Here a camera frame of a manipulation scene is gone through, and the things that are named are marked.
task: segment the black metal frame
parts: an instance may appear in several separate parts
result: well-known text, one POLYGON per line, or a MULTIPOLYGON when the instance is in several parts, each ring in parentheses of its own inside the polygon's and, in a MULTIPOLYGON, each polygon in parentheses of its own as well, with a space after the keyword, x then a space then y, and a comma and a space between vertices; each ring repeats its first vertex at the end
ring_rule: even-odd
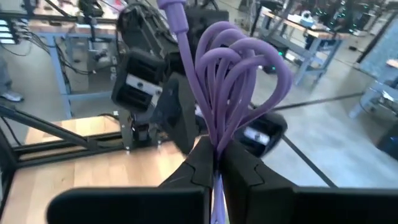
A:
POLYGON ((3 198, 0 205, 0 219, 7 201, 14 174, 18 169, 124 149, 120 132, 94 136, 80 136, 40 118, 21 112, 11 106, 4 105, 0 105, 0 117, 17 121, 18 123, 38 129, 61 139, 59 141, 12 147, 3 130, 0 128, 0 168, 2 171, 1 183, 3 189, 3 198), (120 141, 117 143, 109 142, 118 139, 120 139, 120 141), (54 152, 53 154, 35 156, 27 159, 22 158, 22 156, 27 154, 74 146, 80 146, 81 149, 67 152, 54 152))

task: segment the blue metal frame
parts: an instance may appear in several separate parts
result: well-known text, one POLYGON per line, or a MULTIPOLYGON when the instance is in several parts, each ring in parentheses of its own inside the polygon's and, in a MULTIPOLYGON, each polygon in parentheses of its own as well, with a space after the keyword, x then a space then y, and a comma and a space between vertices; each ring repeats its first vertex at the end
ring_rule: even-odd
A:
MULTIPOLYGON (((261 33, 264 33, 264 31, 266 31, 267 23, 268 23, 269 19, 271 19, 271 18, 268 16, 264 17, 264 20, 262 21, 262 24, 261 24, 261 33)), ((284 24, 282 26, 282 30, 279 34, 281 37, 285 34, 286 28, 287 28, 287 24, 284 24)), ((331 60, 336 55, 337 50, 339 49, 341 43, 343 42, 343 40, 341 40, 341 39, 336 39, 336 43, 328 49, 329 54, 328 54, 326 60, 323 61, 321 67, 313 68, 311 66, 311 64, 315 60, 317 60, 317 61, 319 60, 317 58, 317 52, 319 51, 321 41, 323 41, 323 40, 332 40, 332 39, 315 38, 315 40, 311 44, 310 49, 308 50, 308 52, 310 53, 310 56, 303 57, 303 55, 300 55, 301 57, 303 57, 303 62, 298 65, 299 68, 295 74, 296 77, 295 77, 294 83, 296 85, 300 84, 300 82, 304 79, 304 77, 306 75, 315 75, 317 77, 317 79, 315 80, 315 83, 317 83, 319 81, 319 79, 327 72, 328 66, 329 66, 331 60)), ((289 40, 289 44, 294 45, 295 47, 298 46, 297 44, 291 42, 290 40, 289 40)))
MULTIPOLYGON (((67 45, 67 54, 68 54, 68 59, 70 62, 72 62, 73 57, 72 57, 72 43, 70 42, 70 38, 74 37, 81 37, 81 38, 91 38, 90 34, 65 34, 65 33, 44 33, 40 32, 37 33, 38 36, 44 37, 47 41, 47 45, 49 46, 55 46, 56 42, 55 39, 57 37, 63 37, 66 40, 66 45, 67 45)), ((96 35, 97 38, 104 38, 104 39, 115 39, 114 35, 110 34, 98 34, 96 35)), ((55 47, 49 47, 49 53, 51 56, 52 63, 54 65, 55 69, 55 78, 57 79, 57 85, 58 89, 60 91, 60 94, 62 96, 62 103, 63 103, 63 108, 65 110, 65 114, 67 119, 72 119, 72 109, 70 106, 71 101, 77 101, 77 100, 91 100, 91 99, 96 99, 96 98, 106 98, 106 97, 111 97, 112 91, 101 91, 97 93, 82 93, 82 94, 73 94, 71 91, 71 87, 68 83, 65 83, 65 79, 63 77, 62 73, 62 66, 60 63, 59 55, 57 52, 57 49, 55 47)))

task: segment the wooden tabletop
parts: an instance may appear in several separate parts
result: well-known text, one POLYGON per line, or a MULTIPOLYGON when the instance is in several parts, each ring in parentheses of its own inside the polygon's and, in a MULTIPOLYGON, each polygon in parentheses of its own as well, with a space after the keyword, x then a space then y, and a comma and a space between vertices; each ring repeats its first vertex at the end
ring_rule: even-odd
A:
MULTIPOLYGON (((59 6, 57 0, 51 0, 54 4, 59 6)), ((63 9, 67 14, 71 16, 77 16, 80 13, 79 8, 76 7, 77 0, 71 0, 71 4, 64 3, 63 6, 59 6, 63 9)), ((105 19, 116 19, 118 18, 118 14, 114 13, 109 6, 103 4, 103 2, 99 2, 103 8, 104 15, 102 18, 105 19)), ((48 15, 48 16, 61 16, 61 14, 55 9, 45 10, 44 7, 48 6, 48 4, 44 3, 39 5, 37 9, 35 9, 34 13, 38 15, 48 15)), ((47 32, 47 33, 79 33, 79 34, 90 34, 90 27, 87 25, 79 25, 72 22, 63 22, 61 26, 51 26, 48 21, 30 21, 29 28, 32 32, 47 32)), ((116 26, 114 24, 99 24, 96 26, 97 34, 114 34, 116 26)))
MULTIPOLYGON (((278 16, 275 16, 269 11, 263 11, 262 12, 265 16, 270 17, 270 18, 279 18, 278 16)), ((337 33, 334 37, 334 34, 328 33, 328 32, 322 32, 322 31, 313 31, 305 28, 304 26, 301 26, 295 22, 289 21, 287 19, 284 20, 284 24, 293 27, 294 29, 301 30, 303 32, 306 32, 307 34, 314 36, 316 38, 322 38, 322 39, 347 39, 350 37, 350 34, 345 34, 345 33, 337 33)))
POLYGON ((389 59, 387 64, 394 68, 398 68, 398 59, 389 59))
MULTIPOLYGON (((119 131, 112 118, 93 117, 55 122, 87 136, 119 131)), ((25 142, 57 140, 30 128, 25 142)), ((171 143, 159 147, 110 152, 97 156, 20 169, 7 199, 1 224, 46 224, 47 205, 56 195, 74 187, 157 186, 183 162, 184 156, 171 143)))

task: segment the wall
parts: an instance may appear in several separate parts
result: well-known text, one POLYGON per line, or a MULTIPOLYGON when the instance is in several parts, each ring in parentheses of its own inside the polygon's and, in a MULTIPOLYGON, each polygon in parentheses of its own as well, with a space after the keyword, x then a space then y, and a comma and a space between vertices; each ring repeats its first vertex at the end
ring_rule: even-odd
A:
POLYGON ((378 77, 386 67, 386 61, 398 58, 398 16, 392 20, 384 35, 359 64, 359 69, 378 77))

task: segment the concrete floor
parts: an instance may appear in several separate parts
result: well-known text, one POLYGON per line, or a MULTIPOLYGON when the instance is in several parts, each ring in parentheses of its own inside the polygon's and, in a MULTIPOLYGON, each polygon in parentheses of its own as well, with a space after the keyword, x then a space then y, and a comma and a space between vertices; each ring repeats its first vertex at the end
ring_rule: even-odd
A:
MULTIPOLYGON (((18 5, 15 2, 10 4, 14 7, 18 5)), ((222 0, 219 1, 219 6, 229 11, 231 21, 243 16, 236 10, 237 0, 222 0)), ((370 39, 361 38, 358 47, 365 47, 370 39)), ((299 32, 294 32, 292 40, 303 44, 303 37, 299 32)), ((339 187, 397 188, 398 162, 374 146, 392 120, 379 111, 376 114, 363 113, 356 119, 350 119, 347 115, 358 102, 358 95, 372 81, 371 77, 352 68, 360 52, 349 51, 350 42, 353 40, 347 40, 343 44, 327 74, 317 85, 312 85, 313 78, 308 77, 300 86, 294 86, 281 102, 279 106, 326 100, 324 103, 280 110, 289 124, 286 137, 292 144, 282 141, 263 158, 263 161, 296 184, 326 186, 326 183, 292 150, 292 147, 297 147, 339 187), (336 99, 338 96, 347 97, 339 100, 336 99)), ((23 43, 10 46, 9 49, 21 54, 27 47, 27 43, 23 43)), ((50 57, 37 47, 26 57, 17 57, 9 53, 6 53, 5 57, 14 80, 15 91, 25 96, 25 101, 15 106, 47 121, 65 119, 50 57)), ((87 87, 87 77, 72 73, 69 76, 74 89, 82 90, 87 87)), ((262 103, 274 87, 275 76, 258 71, 253 102, 262 103)), ((117 108, 110 99, 72 104, 73 113, 77 118, 111 113, 117 108)), ((23 141, 27 127, 14 122, 11 122, 11 125, 18 138, 23 141)))

